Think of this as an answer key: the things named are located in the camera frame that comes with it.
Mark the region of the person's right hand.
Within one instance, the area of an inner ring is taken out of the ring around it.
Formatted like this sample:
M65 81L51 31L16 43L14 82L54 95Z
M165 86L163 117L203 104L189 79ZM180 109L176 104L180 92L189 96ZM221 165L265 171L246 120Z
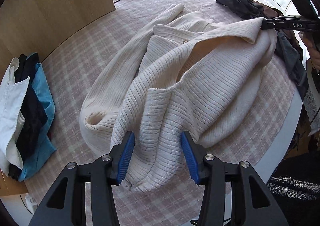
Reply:
M305 32L299 32L299 36L309 52L311 63L317 70L320 70L320 55L315 47L312 36Z

